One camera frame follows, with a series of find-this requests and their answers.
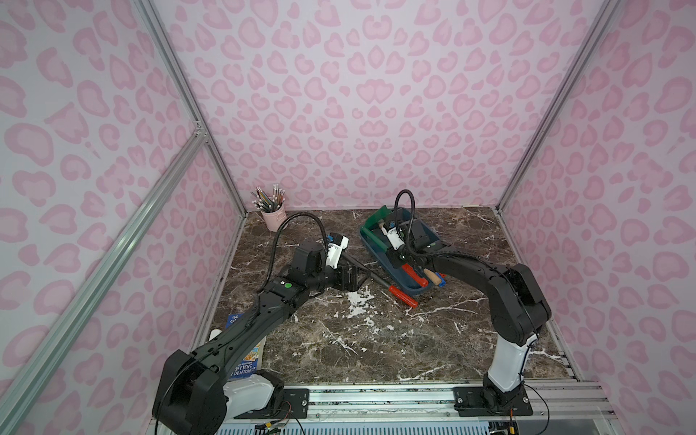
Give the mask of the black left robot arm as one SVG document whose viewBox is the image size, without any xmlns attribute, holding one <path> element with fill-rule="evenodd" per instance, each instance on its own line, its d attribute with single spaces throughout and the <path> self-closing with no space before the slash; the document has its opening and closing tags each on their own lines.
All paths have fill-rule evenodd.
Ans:
<svg viewBox="0 0 696 435">
<path fill-rule="evenodd" d="M 232 376 L 257 345 L 305 304 L 329 288 L 358 288 L 358 267 L 344 255 L 349 239 L 319 228 L 322 239 L 295 249 L 278 274 L 268 272 L 250 308 L 231 326 L 195 350 L 166 360 L 152 407 L 156 426 L 175 434 L 215 434 L 239 417 L 285 419 L 292 404 L 272 373 Z"/>
</svg>

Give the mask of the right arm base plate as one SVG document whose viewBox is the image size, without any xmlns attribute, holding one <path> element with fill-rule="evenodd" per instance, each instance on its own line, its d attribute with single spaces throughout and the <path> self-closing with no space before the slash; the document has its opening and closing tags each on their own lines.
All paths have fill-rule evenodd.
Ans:
<svg viewBox="0 0 696 435">
<path fill-rule="evenodd" d="M 525 387 L 502 393 L 493 385 L 455 387 L 454 409 L 460 417 L 532 416 L 534 411 Z"/>
</svg>

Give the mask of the wooden handle hammer tool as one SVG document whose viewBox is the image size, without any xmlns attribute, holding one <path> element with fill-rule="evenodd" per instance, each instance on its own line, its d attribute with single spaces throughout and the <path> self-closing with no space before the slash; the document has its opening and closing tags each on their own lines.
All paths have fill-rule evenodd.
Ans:
<svg viewBox="0 0 696 435">
<path fill-rule="evenodd" d="M 436 273 L 430 271 L 429 269 L 424 269 L 422 272 L 423 277 L 426 278 L 430 284 L 437 286 L 437 278 L 435 277 Z"/>
</svg>

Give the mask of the grey hoe red handle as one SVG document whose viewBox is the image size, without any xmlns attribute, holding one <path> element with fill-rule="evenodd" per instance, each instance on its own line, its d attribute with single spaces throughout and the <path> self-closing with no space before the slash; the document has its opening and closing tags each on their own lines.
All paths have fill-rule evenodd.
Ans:
<svg viewBox="0 0 696 435">
<path fill-rule="evenodd" d="M 393 266 L 396 268 L 397 266 L 404 271 L 414 282 L 416 282 L 420 287 L 427 287 L 429 286 L 430 282 L 424 278 L 421 277 L 405 260 L 405 257 L 400 254 L 399 250 L 395 251 L 393 248 L 391 248 L 390 251 L 387 252 L 387 257 L 389 257 L 390 261 L 393 263 Z"/>
</svg>

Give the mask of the grey rake red handle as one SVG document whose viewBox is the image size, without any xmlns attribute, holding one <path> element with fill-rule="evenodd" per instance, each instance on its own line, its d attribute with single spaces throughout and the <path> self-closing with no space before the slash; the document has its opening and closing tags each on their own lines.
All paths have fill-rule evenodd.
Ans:
<svg viewBox="0 0 696 435">
<path fill-rule="evenodd" d="M 380 277 L 377 273 L 373 272 L 373 270 L 359 262 L 354 257 L 349 256 L 348 254 L 344 254 L 342 255 L 342 258 L 344 258 L 351 265 L 356 266 L 362 272 L 366 273 L 369 279 L 373 280 L 375 283 L 387 289 L 395 298 L 397 298 L 410 308 L 417 308 L 419 306 L 418 302 L 415 299 L 413 299 L 409 295 L 406 295 L 406 293 L 402 292 L 402 290 L 400 290 L 397 286 L 391 285 L 384 278 Z"/>
</svg>

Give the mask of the green rake red handle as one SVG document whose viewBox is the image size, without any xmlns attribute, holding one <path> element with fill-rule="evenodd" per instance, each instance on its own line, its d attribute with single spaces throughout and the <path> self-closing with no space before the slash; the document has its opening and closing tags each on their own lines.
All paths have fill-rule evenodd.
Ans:
<svg viewBox="0 0 696 435">
<path fill-rule="evenodd" d="M 392 246 L 378 226 L 378 222 L 381 219 L 384 220 L 386 228 L 394 227 L 404 222 L 402 209 L 399 208 L 397 211 L 394 211 L 386 206 L 382 206 L 377 212 L 368 217 L 360 230 L 360 236 L 368 248 L 371 248 L 374 252 L 386 253 L 392 249 Z"/>
</svg>

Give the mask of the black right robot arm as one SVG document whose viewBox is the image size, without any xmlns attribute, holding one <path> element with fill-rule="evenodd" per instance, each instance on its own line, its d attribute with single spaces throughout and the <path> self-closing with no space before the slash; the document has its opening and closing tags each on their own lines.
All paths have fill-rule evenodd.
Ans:
<svg viewBox="0 0 696 435">
<path fill-rule="evenodd" d="M 498 335 L 494 357 L 482 381 L 481 401 L 489 411 L 507 411 L 524 397 L 529 353 L 552 316 L 550 305 L 528 266 L 489 263 L 448 244 L 430 248 L 415 237 L 415 197 L 401 190 L 394 201 L 394 222 L 400 228 L 400 200 L 411 202 L 410 219 L 399 254 L 423 269 L 453 277 L 488 299 L 491 324 Z"/>
</svg>

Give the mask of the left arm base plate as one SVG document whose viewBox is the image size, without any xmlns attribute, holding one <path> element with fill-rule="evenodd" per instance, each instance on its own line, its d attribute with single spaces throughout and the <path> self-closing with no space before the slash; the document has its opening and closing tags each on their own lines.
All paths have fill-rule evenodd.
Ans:
<svg viewBox="0 0 696 435">
<path fill-rule="evenodd" d="M 308 415 L 310 391 L 308 389 L 283 389 L 280 393 L 273 393 L 269 403 L 260 410 L 248 411 L 238 420 L 277 420 L 286 418 L 289 414 L 291 420 L 305 419 Z"/>
</svg>

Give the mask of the teal plastic storage box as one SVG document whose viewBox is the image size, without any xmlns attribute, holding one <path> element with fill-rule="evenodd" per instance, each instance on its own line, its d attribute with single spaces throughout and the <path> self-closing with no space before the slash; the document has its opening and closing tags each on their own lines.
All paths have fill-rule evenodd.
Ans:
<svg viewBox="0 0 696 435">
<path fill-rule="evenodd" d="M 446 285 L 445 278 L 431 268 L 418 266 L 406 258 L 404 232 L 411 212 L 399 208 L 396 213 L 387 206 L 375 211 L 360 228 L 359 236 L 367 251 L 393 279 L 404 294 L 416 297 Z"/>
</svg>

